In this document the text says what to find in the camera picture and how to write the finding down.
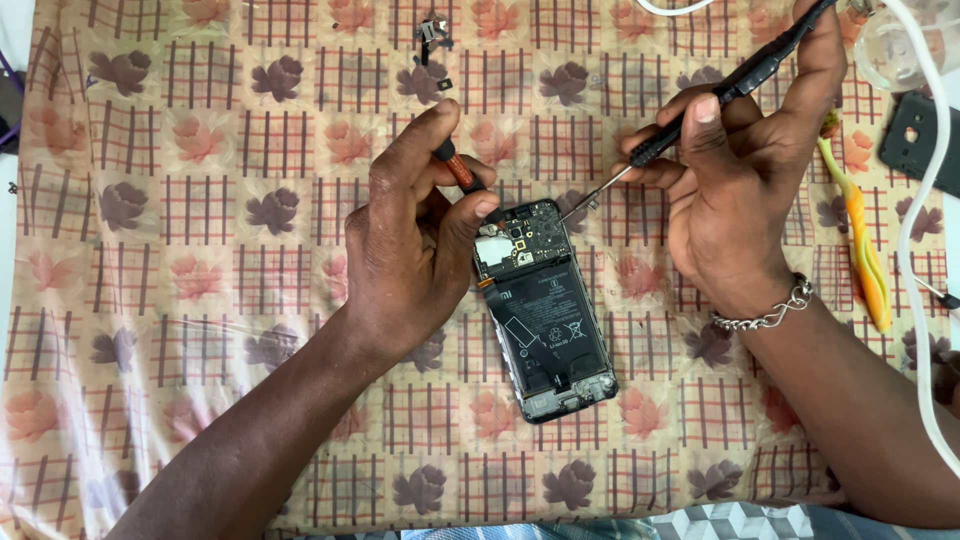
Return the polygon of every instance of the screwdriver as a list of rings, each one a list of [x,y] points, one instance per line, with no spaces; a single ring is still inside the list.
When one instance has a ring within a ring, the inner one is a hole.
[[[933,295],[937,297],[937,302],[939,302],[941,306],[947,309],[947,313],[949,313],[951,317],[956,317],[956,319],[960,321],[960,298],[957,298],[947,292],[940,292],[939,290],[934,288],[933,285],[931,285],[930,283],[925,282],[924,280],[921,280],[920,277],[917,276],[916,274],[913,275],[913,279],[917,280],[917,283],[930,289],[930,292],[932,292]]]
[[[481,189],[487,189],[487,187],[483,185],[483,182],[480,182],[477,178],[477,175],[467,169],[467,164],[464,163],[460,155],[457,154],[457,149],[453,146],[453,141],[450,140],[450,137],[447,137],[443,144],[430,154],[433,154],[434,158],[442,161],[446,165],[446,168],[450,169],[450,172],[453,173],[453,178],[457,179],[457,185],[460,187],[460,190],[464,192],[464,195]],[[496,225],[500,231],[507,230],[507,222],[503,216],[503,210],[500,209],[500,207],[490,212],[483,222],[484,225]]]
[[[754,91],[761,83],[766,81],[771,75],[780,68],[780,63],[797,47],[800,39],[807,32],[813,30],[817,23],[817,18],[827,7],[835,4],[837,0],[820,0],[810,7],[797,22],[788,28],[783,34],[780,34],[773,41],[767,43],[753,56],[740,64],[733,73],[715,86],[712,92],[720,101],[721,107],[733,101],[734,99],[745,97]],[[684,113],[674,118],[669,124],[663,126],[655,135],[641,142],[630,153],[630,165],[611,178],[606,184],[591,191],[586,197],[580,200],[573,209],[566,213],[562,218],[566,219],[574,212],[590,206],[596,209],[594,202],[601,193],[614,182],[620,179],[632,168],[642,168],[650,164],[662,154],[667,148],[680,140],[681,127],[684,125]]]

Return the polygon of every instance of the hand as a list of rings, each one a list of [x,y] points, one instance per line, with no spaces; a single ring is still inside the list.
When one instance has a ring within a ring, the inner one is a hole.
[[[475,191],[450,205],[437,185],[456,185],[430,151],[453,133],[460,107],[444,99],[414,119],[373,161],[370,203],[347,217],[349,297],[343,328],[355,332],[363,369],[386,373],[446,322],[467,293],[473,238],[499,204]],[[496,174],[463,156],[485,184]]]
[[[794,15],[814,0],[798,0]],[[627,152],[686,110],[681,149],[689,163],[655,160],[626,182],[655,184],[670,198],[668,244],[677,270],[727,317],[756,318],[789,295],[795,280],[780,238],[821,123],[847,71],[836,11],[801,41],[798,74],[780,110],[764,117],[753,98],[720,112],[712,85],[688,88],[657,124],[625,137]],[[613,166],[615,174],[626,163]]]

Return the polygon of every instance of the floral fabric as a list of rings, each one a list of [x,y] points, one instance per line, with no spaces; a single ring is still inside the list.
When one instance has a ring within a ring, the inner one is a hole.
[[[670,18],[628,0],[38,0],[0,527],[102,538],[313,335],[348,298],[344,220],[367,202],[372,159],[444,96],[462,107],[454,142],[496,169],[505,207],[570,208],[622,159],[623,136],[680,89],[729,74],[789,25],[790,5],[716,0]],[[413,33],[431,10],[449,24],[424,65]],[[852,46],[863,21],[839,11]],[[755,93],[765,112],[796,74],[787,60]],[[819,156],[782,241],[850,331],[912,377],[915,285],[894,273],[894,239],[914,185],[876,158],[893,106],[851,63],[833,151],[863,189],[893,328],[879,334],[863,306]],[[524,423],[471,289],[350,408],[268,537],[842,499],[763,367],[674,269],[663,191],[621,184],[600,202],[567,226],[619,395]],[[912,247],[943,288],[941,208],[934,193]],[[949,361],[947,318],[928,294],[924,308],[935,359]]]

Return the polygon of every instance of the fingernail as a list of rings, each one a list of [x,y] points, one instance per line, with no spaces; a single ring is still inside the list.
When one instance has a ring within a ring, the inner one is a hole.
[[[719,113],[720,101],[717,100],[717,96],[713,95],[705,100],[701,100],[693,108],[693,118],[701,124],[712,122]]]
[[[490,212],[494,211],[495,209],[496,209],[496,205],[494,203],[482,201],[480,204],[477,205],[477,208],[476,208],[477,217],[487,217],[488,215],[490,215]]]
[[[453,110],[453,100],[448,97],[445,97],[444,99],[440,100],[440,103],[433,106],[433,110],[435,110],[436,112],[443,112],[444,114],[446,114],[447,112],[450,112]]]

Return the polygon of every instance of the phone battery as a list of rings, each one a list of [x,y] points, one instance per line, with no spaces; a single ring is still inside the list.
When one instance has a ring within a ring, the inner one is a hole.
[[[607,370],[597,354],[603,346],[576,272],[567,256],[497,286],[498,313],[506,319],[497,322],[505,329],[524,395],[553,388],[551,373],[565,372],[575,382]],[[543,346],[531,347],[535,339]]]

